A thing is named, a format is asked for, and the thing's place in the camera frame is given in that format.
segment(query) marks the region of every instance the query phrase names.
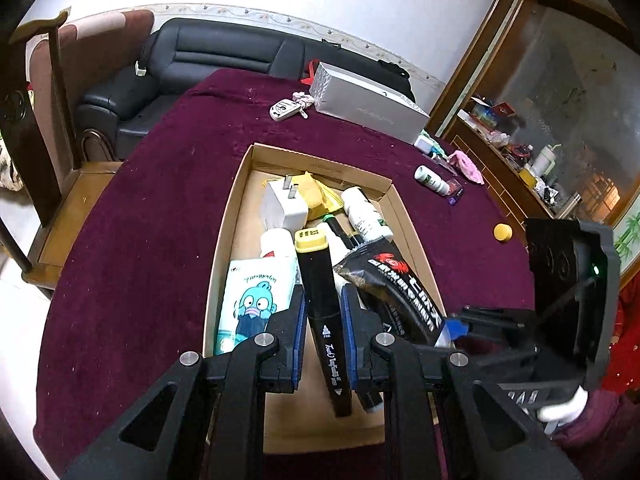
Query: red crab logo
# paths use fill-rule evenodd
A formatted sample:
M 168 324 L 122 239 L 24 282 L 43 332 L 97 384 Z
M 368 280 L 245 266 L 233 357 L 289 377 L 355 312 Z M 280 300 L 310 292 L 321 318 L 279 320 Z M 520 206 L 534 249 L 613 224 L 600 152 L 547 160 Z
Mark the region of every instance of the red crab logo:
M 396 270 L 401 274 L 409 272 L 409 266 L 405 262 L 399 262 L 398 260 L 396 260 L 391 253 L 380 253 L 378 256 L 376 256 L 376 260 L 383 264 L 387 264 L 393 270 Z

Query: yellow ball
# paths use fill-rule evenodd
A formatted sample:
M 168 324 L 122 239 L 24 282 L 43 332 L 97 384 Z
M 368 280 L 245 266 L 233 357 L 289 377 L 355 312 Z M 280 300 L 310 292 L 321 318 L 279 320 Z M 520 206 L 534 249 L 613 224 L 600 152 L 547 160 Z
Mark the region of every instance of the yellow ball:
M 511 240 L 511 236 L 513 236 L 511 226 L 508 226 L 507 224 L 498 224 L 494 227 L 494 237 L 499 242 L 508 242 Z

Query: floor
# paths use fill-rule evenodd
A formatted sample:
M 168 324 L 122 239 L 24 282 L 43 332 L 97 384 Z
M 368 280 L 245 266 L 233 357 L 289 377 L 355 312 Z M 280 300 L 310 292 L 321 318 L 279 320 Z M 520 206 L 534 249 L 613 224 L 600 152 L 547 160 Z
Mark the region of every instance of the floor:
M 0 189 L 0 218 L 26 253 L 40 224 L 26 194 Z M 0 408 L 31 459 L 52 471 L 33 439 L 36 377 L 49 300 L 23 282 L 18 265 L 0 249 Z

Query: sofa armrest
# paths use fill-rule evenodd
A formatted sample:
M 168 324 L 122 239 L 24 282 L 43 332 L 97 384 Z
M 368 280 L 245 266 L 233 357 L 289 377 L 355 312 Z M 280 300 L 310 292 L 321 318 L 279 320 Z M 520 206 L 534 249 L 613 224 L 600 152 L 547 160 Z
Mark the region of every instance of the sofa armrest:
M 82 102 L 106 108 L 121 121 L 128 121 L 158 96 L 158 89 L 158 80 L 151 74 L 137 76 L 135 68 L 127 66 L 108 81 L 90 88 Z

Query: silver box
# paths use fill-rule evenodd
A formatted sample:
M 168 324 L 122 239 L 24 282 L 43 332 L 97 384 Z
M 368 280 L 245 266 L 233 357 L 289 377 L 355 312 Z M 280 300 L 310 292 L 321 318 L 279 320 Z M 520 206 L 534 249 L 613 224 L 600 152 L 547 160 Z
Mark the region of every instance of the silver box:
M 429 116 L 400 92 L 337 66 L 320 63 L 309 93 L 320 113 L 413 144 Z

